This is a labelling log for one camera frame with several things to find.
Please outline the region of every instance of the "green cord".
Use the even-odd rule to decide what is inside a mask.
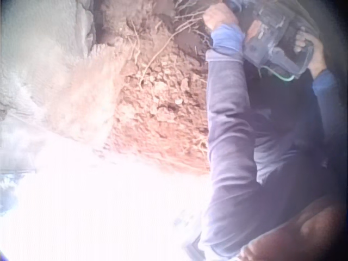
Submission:
[[[272,74],[274,74],[275,76],[277,76],[280,80],[283,80],[284,82],[291,82],[293,79],[295,79],[295,76],[291,76],[290,78],[284,78],[283,76],[279,75],[278,73],[276,73],[274,70],[272,70],[271,68],[269,68],[268,66],[261,66],[261,68],[265,68],[267,70],[269,70]]]

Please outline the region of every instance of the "power tool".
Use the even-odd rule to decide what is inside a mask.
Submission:
[[[244,58],[258,69],[268,69],[280,79],[299,78],[308,67],[314,47],[307,42],[295,53],[297,32],[319,37],[319,29],[297,0],[224,0],[246,34]]]

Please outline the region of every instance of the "dirt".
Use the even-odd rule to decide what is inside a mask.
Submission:
[[[126,42],[134,49],[131,55],[127,53],[122,81],[115,83],[120,92],[114,123],[101,155],[132,154],[166,172],[207,174],[207,64],[203,55],[208,44],[192,29],[201,30],[202,20],[168,40],[175,28],[190,19],[177,16],[203,10],[201,4],[208,1],[178,12],[181,5],[176,6],[177,2],[144,0],[125,5],[127,17],[121,17],[122,5],[115,2],[106,0],[101,8],[103,28],[112,32],[108,44],[120,48]]]

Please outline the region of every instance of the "hand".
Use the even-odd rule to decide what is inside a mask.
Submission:
[[[222,24],[238,25],[238,19],[233,12],[224,3],[211,5],[203,15],[206,26],[214,31]]]
[[[313,79],[315,79],[323,70],[327,68],[324,58],[324,46],[319,39],[300,30],[296,36],[296,44],[294,48],[294,51],[296,53],[301,51],[302,48],[306,46],[306,40],[311,41],[314,45],[313,58],[310,61],[308,68],[312,74]]]

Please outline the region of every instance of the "dark long-sleeve shirt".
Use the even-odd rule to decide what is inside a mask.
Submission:
[[[214,47],[207,52],[207,110],[213,194],[202,218],[200,247],[207,260],[230,260],[249,241],[326,193],[327,173],[320,163],[287,151],[280,142],[276,150],[282,156],[270,163],[275,164],[270,168],[272,177],[264,184],[257,182],[252,111],[243,70],[244,35],[237,26],[223,25],[212,38]],[[336,136],[344,113],[336,88],[329,71],[313,83],[326,139]]]

